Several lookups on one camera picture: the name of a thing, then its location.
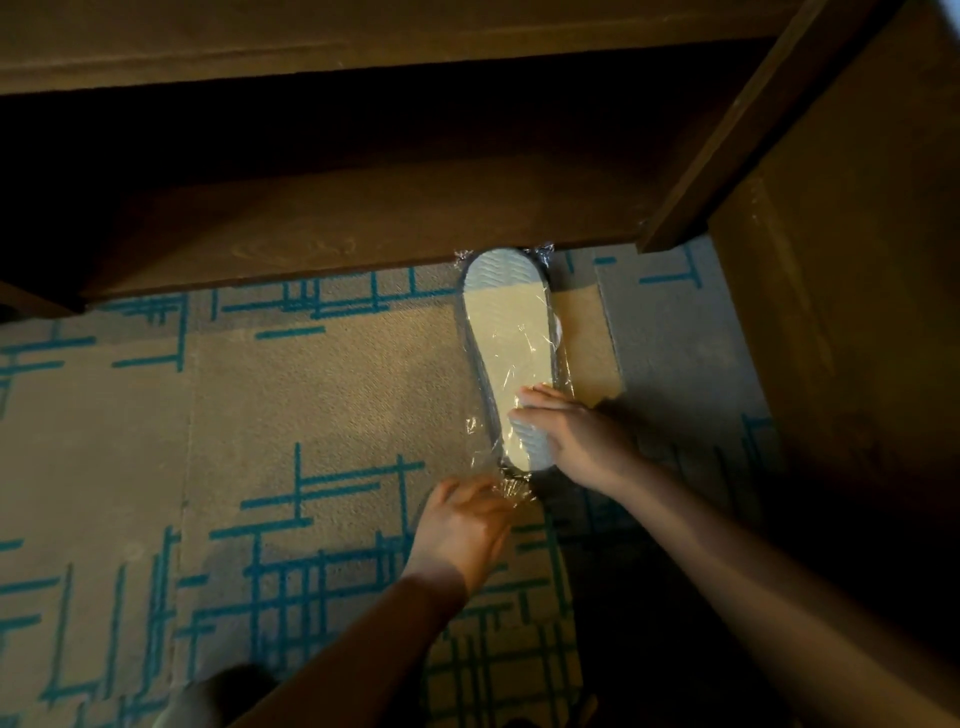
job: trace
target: plastic-wrapped slipper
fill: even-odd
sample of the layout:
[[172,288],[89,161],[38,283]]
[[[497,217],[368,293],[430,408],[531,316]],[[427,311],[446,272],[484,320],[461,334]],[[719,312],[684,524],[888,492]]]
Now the plastic-wrapped slipper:
[[499,248],[471,260],[462,281],[468,345],[484,390],[501,464],[520,473],[553,465],[544,435],[507,417],[521,386],[557,376],[557,331],[550,286],[522,251]]

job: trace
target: hand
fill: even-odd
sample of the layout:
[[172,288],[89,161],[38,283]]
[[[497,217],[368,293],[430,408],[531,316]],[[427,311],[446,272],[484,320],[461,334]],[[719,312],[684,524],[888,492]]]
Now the hand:
[[495,484],[484,475],[465,483],[448,478],[434,488],[420,516],[404,577],[422,579],[447,593],[458,586],[451,576],[463,579],[459,586],[466,587],[466,598],[483,586],[510,533],[515,506],[493,491]]
[[619,425],[546,384],[522,387],[523,408],[510,412],[514,422],[546,433],[554,462],[567,477],[613,497],[624,474],[642,462]]

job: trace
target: wooden wall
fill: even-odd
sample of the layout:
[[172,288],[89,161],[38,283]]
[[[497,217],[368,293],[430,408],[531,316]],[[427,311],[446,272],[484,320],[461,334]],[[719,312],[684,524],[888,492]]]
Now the wooden wall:
[[960,43],[908,0],[709,220],[794,476],[775,537],[960,658]]

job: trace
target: wooden panel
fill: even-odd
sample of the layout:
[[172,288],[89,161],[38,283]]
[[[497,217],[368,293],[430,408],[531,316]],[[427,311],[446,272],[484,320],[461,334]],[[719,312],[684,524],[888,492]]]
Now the wooden panel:
[[960,53],[910,0],[710,218],[798,476],[776,528],[960,657]]
[[707,211],[725,185],[863,27],[879,0],[806,0],[637,241],[661,251]]
[[799,0],[7,0],[0,93],[775,36]]
[[10,169],[119,198],[82,287],[102,299],[634,239],[768,49],[99,89],[0,113],[21,139]]

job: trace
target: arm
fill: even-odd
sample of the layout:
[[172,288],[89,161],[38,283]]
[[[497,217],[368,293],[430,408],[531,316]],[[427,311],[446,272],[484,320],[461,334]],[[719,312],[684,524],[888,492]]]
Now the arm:
[[520,402],[512,419],[545,431],[562,471],[650,532],[801,717],[960,725],[951,667],[643,459],[607,418],[546,386]]
[[403,574],[334,644],[236,728],[373,726],[406,674],[486,581],[513,505],[492,478],[445,480],[430,494]]

